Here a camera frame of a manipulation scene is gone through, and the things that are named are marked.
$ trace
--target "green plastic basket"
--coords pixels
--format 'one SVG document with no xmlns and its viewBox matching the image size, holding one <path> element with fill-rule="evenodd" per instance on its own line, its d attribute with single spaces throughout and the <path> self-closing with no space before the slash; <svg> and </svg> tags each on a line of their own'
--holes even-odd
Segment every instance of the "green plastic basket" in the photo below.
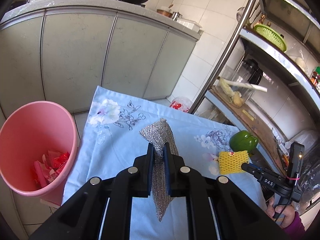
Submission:
<svg viewBox="0 0 320 240">
<path fill-rule="evenodd" d="M 265 37 L 268 41 L 276 45 L 281 51 L 285 52 L 287 50 L 287 45 L 285 44 L 283 38 L 273 29 L 264 25 L 257 24 L 253 28 L 261 36 Z"/>
</svg>

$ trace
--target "glass container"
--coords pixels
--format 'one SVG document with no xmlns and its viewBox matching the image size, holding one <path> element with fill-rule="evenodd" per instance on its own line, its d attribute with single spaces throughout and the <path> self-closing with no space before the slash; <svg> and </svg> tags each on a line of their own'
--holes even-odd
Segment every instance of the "glass container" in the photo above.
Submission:
<svg viewBox="0 0 320 240">
<path fill-rule="evenodd" d="M 243 88 L 228 84 L 228 81 L 248 83 L 244 78 L 244 75 L 251 75 L 249 71 L 242 68 L 241 74 L 242 76 L 239 74 L 239 71 L 235 72 L 234 69 L 226 65 L 222 75 L 220 76 L 219 83 L 216 85 L 216 90 L 220 96 L 226 102 L 237 108 L 240 108 L 254 92 L 254 90 L 250 88 Z"/>
</svg>

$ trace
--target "yellow foam net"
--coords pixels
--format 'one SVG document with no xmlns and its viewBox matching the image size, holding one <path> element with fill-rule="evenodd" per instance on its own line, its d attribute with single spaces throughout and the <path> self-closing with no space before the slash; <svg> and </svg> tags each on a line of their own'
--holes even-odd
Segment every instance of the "yellow foam net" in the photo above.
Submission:
<svg viewBox="0 0 320 240">
<path fill-rule="evenodd" d="M 220 174 L 226 175 L 230 173 L 245 172 L 241 169 L 241 164 L 249 162 L 247 151 L 241 152 L 220 152 L 219 167 Z"/>
</svg>

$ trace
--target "red plastic wrapper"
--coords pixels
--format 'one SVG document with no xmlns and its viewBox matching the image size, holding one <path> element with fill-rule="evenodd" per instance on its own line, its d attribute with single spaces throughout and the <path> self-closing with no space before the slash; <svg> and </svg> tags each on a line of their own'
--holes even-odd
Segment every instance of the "red plastic wrapper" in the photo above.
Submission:
<svg viewBox="0 0 320 240">
<path fill-rule="evenodd" d="M 42 155 L 42 162 L 35 161 L 34 168 L 31 169 L 31 175 L 35 182 L 41 187 L 47 186 L 53 182 L 63 170 L 70 154 L 60 153 L 55 151 L 48 151 L 47 154 Z"/>
</svg>

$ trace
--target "blue floral cloth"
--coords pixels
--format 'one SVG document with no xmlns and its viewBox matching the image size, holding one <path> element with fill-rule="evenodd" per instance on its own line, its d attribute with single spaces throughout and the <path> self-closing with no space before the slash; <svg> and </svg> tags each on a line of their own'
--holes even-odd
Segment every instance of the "blue floral cloth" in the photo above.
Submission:
<svg viewBox="0 0 320 240">
<path fill-rule="evenodd" d="M 139 131 L 161 117 L 170 125 L 185 164 L 215 179 L 219 175 L 219 152 L 231 150 L 228 142 L 238 128 L 97 87 L 63 202 L 90 178 L 114 177 L 132 166 L 135 157 L 146 154 L 148 141 Z M 260 184 L 252 175 L 235 173 L 227 177 L 266 209 Z M 133 198 L 130 239 L 188 239 L 187 228 L 185 198 L 174 198 L 161 222 L 152 196 Z"/>
</svg>

